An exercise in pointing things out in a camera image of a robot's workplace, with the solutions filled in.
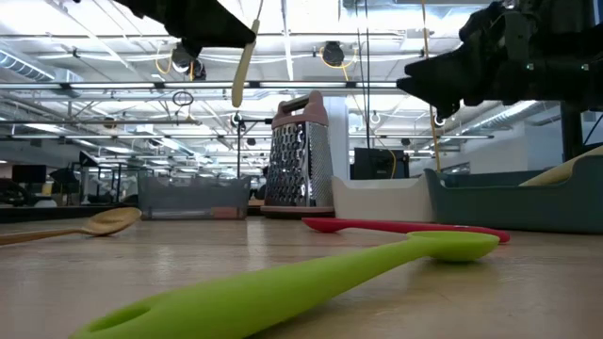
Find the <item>cheese grater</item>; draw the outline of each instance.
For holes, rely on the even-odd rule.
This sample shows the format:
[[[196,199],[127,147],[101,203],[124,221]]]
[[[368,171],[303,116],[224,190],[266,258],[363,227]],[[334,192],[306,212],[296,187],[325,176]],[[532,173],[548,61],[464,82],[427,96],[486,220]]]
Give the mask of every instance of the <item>cheese grater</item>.
[[[302,109],[301,114],[292,115]],[[281,102],[272,121],[272,146],[262,212],[296,218],[333,213],[329,118],[317,90]]]

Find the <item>yellow cable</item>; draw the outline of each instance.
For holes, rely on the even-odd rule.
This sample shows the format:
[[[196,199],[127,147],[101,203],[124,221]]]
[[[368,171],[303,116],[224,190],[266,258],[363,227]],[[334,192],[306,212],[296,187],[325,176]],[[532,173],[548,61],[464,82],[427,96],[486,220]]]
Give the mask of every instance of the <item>yellow cable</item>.
[[[370,128],[370,126],[368,126],[367,117],[366,117],[366,116],[365,116],[365,114],[363,113],[362,108],[360,108],[360,105],[358,104],[358,101],[356,101],[356,96],[352,94],[352,95],[351,95],[351,98],[352,98],[352,99],[354,100],[354,102],[356,103],[356,107],[358,107],[358,110],[360,111],[360,115],[362,115],[362,119],[365,121],[365,126],[367,126],[367,127],[368,127],[368,130],[370,131],[370,134],[371,134],[371,135],[373,135],[373,136],[377,136],[377,135],[375,134],[375,131],[374,131],[372,128]],[[387,146],[385,146],[385,144],[383,143],[383,141],[381,141],[381,139],[380,139],[380,138],[378,138],[378,137],[375,137],[375,138],[377,139],[377,141],[379,141],[379,143],[380,143],[380,144],[381,144],[381,145],[382,145],[382,146],[383,146],[383,147],[384,147],[384,148],[385,148],[387,151],[389,151],[389,152],[392,154],[392,157],[394,158],[394,166],[392,167],[392,175],[391,175],[391,177],[389,178],[389,179],[394,179],[394,175],[396,174],[396,163],[398,162],[398,159],[396,158],[396,154],[395,154],[395,153],[394,153],[392,150],[388,149],[388,148],[387,148]]]
[[[425,0],[421,0],[421,8],[423,11],[423,42],[425,44],[425,58],[430,58],[430,48],[427,41],[428,32],[427,32],[427,10],[425,9]],[[433,151],[435,152],[435,166],[437,171],[441,171],[440,165],[440,152],[439,146],[437,144],[437,135],[435,134],[435,121],[433,120],[433,106],[430,105],[430,126],[432,127],[432,137],[433,137]]]
[[[159,56],[159,50],[160,50],[160,49],[161,49],[161,47],[157,47],[157,55],[158,55],[158,56]],[[171,71],[171,54],[172,54],[172,53],[173,53],[173,49],[171,49],[171,50],[170,50],[170,60],[168,60],[168,62],[169,62],[169,63],[168,63],[168,69],[167,69],[166,71],[165,71],[165,70],[162,70],[162,69],[161,69],[161,67],[159,66],[159,59],[158,59],[158,58],[156,58],[156,59],[155,59],[155,66],[157,67],[157,70],[158,70],[160,73],[167,74],[167,73],[169,73],[169,72]]]

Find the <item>pink grater handle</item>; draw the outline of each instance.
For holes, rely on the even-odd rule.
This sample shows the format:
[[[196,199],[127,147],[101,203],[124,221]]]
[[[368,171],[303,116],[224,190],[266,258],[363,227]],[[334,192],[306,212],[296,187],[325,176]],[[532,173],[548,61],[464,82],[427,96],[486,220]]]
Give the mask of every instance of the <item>pink grater handle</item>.
[[[291,112],[302,108],[303,113],[291,115]],[[313,90],[310,92],[310,95],[302,96],[288,102],[281,102],[278,112],[272,120],[272,129],[298,122],[315,122],[325,126],[329,125],[329,117],[322,102],[322,94],[319,91]]]

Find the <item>red spatula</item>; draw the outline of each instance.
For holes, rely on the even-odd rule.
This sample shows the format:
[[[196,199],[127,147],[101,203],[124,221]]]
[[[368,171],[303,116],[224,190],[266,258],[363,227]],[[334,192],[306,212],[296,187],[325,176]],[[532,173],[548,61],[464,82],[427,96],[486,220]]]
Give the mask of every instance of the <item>red spatula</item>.
[[[386,231],[406,234],[417,231],[460,231],[495,235],[500,243],[511,239],[509,234],[485,227],[443,225],[424,222],[355,220],[340,218],[303,218],[302,221],[310,228],[324,233],[333,233],[347,228],[359,228],[374,231]]]

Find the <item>desk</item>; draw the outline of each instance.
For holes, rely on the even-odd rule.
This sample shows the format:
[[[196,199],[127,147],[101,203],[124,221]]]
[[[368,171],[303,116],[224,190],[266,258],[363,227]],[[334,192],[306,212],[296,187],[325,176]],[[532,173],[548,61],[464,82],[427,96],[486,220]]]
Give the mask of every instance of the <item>desk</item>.
[[[0,232],[81,220],[6,224]],[[300,221],[148,221],[107,238],[0,247],[2,338],[66,338],[129,302],[240,271],[381,245],[399,234],[318,234]],[[601,338],[603,237],[513,233],[476,264],[401,266],[254,338]]]

